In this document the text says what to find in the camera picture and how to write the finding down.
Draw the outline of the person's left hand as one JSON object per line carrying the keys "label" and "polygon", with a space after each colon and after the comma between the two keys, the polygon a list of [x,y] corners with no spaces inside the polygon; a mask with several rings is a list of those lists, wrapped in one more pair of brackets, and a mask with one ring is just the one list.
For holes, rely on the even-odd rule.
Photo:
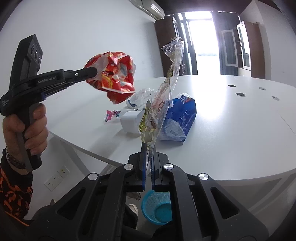
{"label": "person's left hand", "polygon": [[33,123],[28,128],[15,115],[12,114],[3,119],[3,134],[8,153],[25,165],[23,154],[26,151],[34,156],[41,154],[47,147],[48,130],[46,128],[46,107],[39,104],[33,111]]}

